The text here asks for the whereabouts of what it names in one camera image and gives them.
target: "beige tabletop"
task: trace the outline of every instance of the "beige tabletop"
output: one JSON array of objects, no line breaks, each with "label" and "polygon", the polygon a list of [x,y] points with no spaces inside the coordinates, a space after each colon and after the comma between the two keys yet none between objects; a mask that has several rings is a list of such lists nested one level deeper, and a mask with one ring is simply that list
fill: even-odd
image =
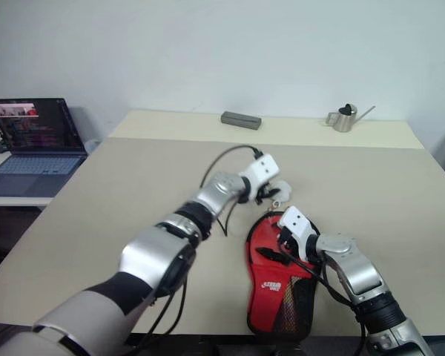
[{"label": "beige tabletop", "polygon": [[[230,145],[116,136],[104,141],[0,265],[0,323],[30,325],[77,291],[108,279],[122,247],[195,192],[207,165]],[[445,334],[445,173],[435,160],[421,148],[260,147],[292,185],[290,203],[321,231],[355,237],[421,333]],[[239,171],[250,161],[248,152],[237,152],[219,169]],[[267,206],[237,206],[229,237],[215,226],[198,248],[174,333],[251,333],[244,242]],[[163,303],[143,314],[136,332],[148,330]],[[172,324],[177,304],[158,332]],[[311,334],[358,333],[351,311],[318,288]]]}]

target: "gray rectangular object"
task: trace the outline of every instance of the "gray rectangular object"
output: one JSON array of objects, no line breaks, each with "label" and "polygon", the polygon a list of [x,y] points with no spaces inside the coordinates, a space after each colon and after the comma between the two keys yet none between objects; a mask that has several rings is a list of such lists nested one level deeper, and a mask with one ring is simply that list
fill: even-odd
[{"label": "gray rectangular object", "polygon": [[250,128],[252,130],[257,130],[262,123],[260,117],[242,115],[241,113],[232,113],[230,111],[225,111],[221,115],[221,122],[223,124],[240,126],[241,128]]}]

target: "white wall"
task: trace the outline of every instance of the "white wall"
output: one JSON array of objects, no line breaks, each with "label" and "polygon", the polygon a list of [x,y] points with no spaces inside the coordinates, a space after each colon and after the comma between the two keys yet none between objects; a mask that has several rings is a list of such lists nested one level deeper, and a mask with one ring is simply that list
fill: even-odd
[{"label": "white wall", "polygon": [[0,96],[63,96],[85,138],[129,108],[377,105],[372,119],[409,120],[435,155],[445,0],[0,0]]}]

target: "silver metal joint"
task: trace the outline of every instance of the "silver metal joint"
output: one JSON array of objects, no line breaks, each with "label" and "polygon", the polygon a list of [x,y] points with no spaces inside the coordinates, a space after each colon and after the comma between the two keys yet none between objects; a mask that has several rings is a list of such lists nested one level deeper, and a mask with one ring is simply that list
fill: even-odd
[{"label": "silver metal joint", "polygon": [[198,243],[202,240],[200,228],[187,217],[173,213],[166,216],[162,223],[171,225],[180,230],[184,235],[188,236],[190,240],[197,239]]},{"label": "silver metal joint", "polygon": [[321,234],[317,254],[326,255],[353,304],[359,304],[389,291],[378,270],[357,248],[355,239],[342,234]]},{"label": "silver metal joint", "polygon": [[245,191],[245,184],[236,174],[216,173],[208,184],[190,200],[204,205],[216,219],[224,207]]},{"label": "silver metal joint", "polygon": [[188,241],[162,228],[146,228],[124,247],[119,271],[132,274],[156,289],[168,267],[187,245]]},{"label": "silver metal joint", "polygon": [[407,343],[414,343],[425,356],[434,356],[427,342],[410,319],[393,326],[390,329],[368,336],[369,343],[380,352],[396,349]]}]

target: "cable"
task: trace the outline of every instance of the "cable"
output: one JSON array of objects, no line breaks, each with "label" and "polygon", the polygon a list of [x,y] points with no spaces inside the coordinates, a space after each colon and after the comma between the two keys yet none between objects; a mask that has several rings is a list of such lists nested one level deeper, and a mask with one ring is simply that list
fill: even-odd
[{"label": "cable", "polygon": [[305,271],[310,273],[318,282],[323,284],[326,287],[326,289],[328,289],[328,292],[330,293],[330,295],[333,296],[333,298],[336,299],[337,302],[339,302],[341,304],[344,304],[345,306],[348,306],[349,308],[353,307],[352,303],[349,300],[347,300],[343,295],[338,293],[336,289],[331,287],[329,285],[329,283],[326,280],[324,280],[317,272],[313,271],[308,266],[305,266],[303,263],[301,263],[299,260],[297,260],[291,254],[288,254],[287,252],[285,252],[283,250],[283,248],[282,248],[283,247],[283,242],[281,241],[281,239],[279,239],[277,241],[277,245],[279,246],[279,251],[280,251],[281,254],[283,254],[285,257],[290,259],[290,261],[295,263],[297,266],[301,267],[302,269],[304,269]]},{"label": "cable", "polygon": [[[221,152],[220,155],[218,157],[216,157],[214,159],[214,161],[206,169],[206,172],[204,173],[204,175],[202,176],[202,179],[201,179],[200,188],[202,188],[204,186],[204,184],[206,182],[206,178],[208,178],[209,172],[211,172],[211,169],[213,169],[213,167],[216,165],[216,163],[218,163],[219,160],[222,159],[229,152],[238,150],[240,148],[250,148],[254,152],[254,156],[256,159],[259,158],[260,156],[262,156],[262,154],[263,154],[259,149],[255,148],[254,146],[251,146],[251,145],[236,145],[236,146],[232,146],[232,147],[228,148],[227,150]],[[224,233],[224,236],[228,236],[229,217],[231,216],[231,212],[234,210],[234,206],[236,204],[237,204],[237,201],[233,204],[233,206],[231,206],[231,209],[229,210],[228,216],[226,217],[226,220],[225,220],[225,226],[219,220],[219,218],[217,219],[217,223],[219,224],[222,232]]]},{"label": "cable", "polygon": [[163,318],[163,315],[165,315],[168,307],[170,306],[171,301],[173,300],[175,296],[175,293],[170,294],[170,297],[167,299],[165,305],[163,306],[162,311],[158,315],[158,317],[155,319],[154,324],[150,327],[147,334],[143,337],[142,341],[139,342],[137,346],[135,346],[132,350],[129,352],[124,353],[122,356],[134,356],[138,352],[142,351],[145,348],[145,344],[150,340],[151,335],[154,333],[156,327],[158,326],[160,320]]},{"label": "cable", "polygon": [[168,307],[170,306],[171,301],[174,298],[175,293],[170,294],[170,297],[166,301],[165,305],[163,306],[162,311],[158,315],[158,318],[155,319],[154,324],[150,327],[147,334],[143,337],[142,341],[139,342],[137,346],[135,346],[132,350],[129,352],[123,354],[122,356],[134,356],[137,355],[137,353],[141,352],[143,349],[148,348],[150,345],[157,341],[161,341],[162,338],[168,336],[178,325],[179,320],[181,319],[181,316],[183,314],[183,309],[185,308],[185,299],[186,299],[186,288],[188,285],[188,279],[185,279],[185,282],[183,282],[183,290],[181,295],[181,301],[179,302],[179,310],[178,315],[173,324],[170,326],[170,328],[162,334],[162,336],[151,340],[151,337],[158,326],[160,320],[163,318],[163,315],[166,313]]},{"label": "cable", "polygon": [[[321,271],[323,273],[323,278],[325,279],[326,283],[329,285],[329,280],[328,280],[328,275],[326,273],[326,255],[323,252],[323,259],[322,259],[322,266],[321,266]],[[330,295],[337,301],[340,302],[337,299],[337,296],[332,294],[332,291],[329,289],[328,292],[330,293]],[[361,352],[363,351],[363,347],[364,347],[364,342],[366,340],[366,327],[363,323],[359,324],[361,327],[361,336],[360,336],[360,340],[359,340],[359,344],[357,345],[356,351],[353,354],[353,356],[359,356],[361,355]]]},{"label": "cable", "polygon": [[179,319],[181,319],[181,316],[183,314],[183,309],[185,308],[186,287],[187,287],[187,280],[185,280],[185,282],[183,283],[183,291],[182,291],[182,294],[181,294],[181,301],[179,302],[179,311],[178,311],[177,318],[173,322],[173,325],[170,326],[170,328],[166,332],[164,332],[162,334],[162,336],[158,337],[157,339],[149,341],[147,343],[147,345],[145,345],[145,347],[149,347],[150,345],[152,345],[152,344],[154,344],[156,342],[160,342],[164,337],[166,337],[169,334],[171,334],[172,331],[177,327]]},{"label": "cable", "polygon": [[361,326],[361,339],[359,340],[359,344],[357,345],[357,349],[353,356],[359,356],[361,355],[361,352],[363,351],[364,343],[366,341],[366,326],[363,323],[359,324]]},{"label": "cable", "polygon": [[224,236],[228,236],[229,217],[231,217],[232,211],[234,210],[236,205],[237,205],[237,201],[232,203],[232,205],[231,205],[231,207],[229,208],[229,211],[228,211],[228,216],[225,217],[225,224],[224,224],[224,230],[223,230]]},{"label": "cable", "polygon": [[219,160],[221,158],[223,158],[229,152],[238,150],[240,148],[250,148],[254,152],[254,155],[256,156],[256,158],[259,158],[260,156],[262,156],[262,152],[259,149],[255,148],[254,146],[251,146],[251,145],[236,145],[236,146],[232,146],[232,147],[228,148],[227,150],[221,152],[220,155],[218,157],[216,157],[214,159],[214,161],[209,165],[208,169],[206,169],[206,172],[205,172],[204,176],[202,176],[202,179],[201,179],[200,188],[202,188],[204,186],[206,178],[208,178],[209,172],[211,172],[211,169],[213,169],[213,167],[216,165],[216,163],[218,163]]}]

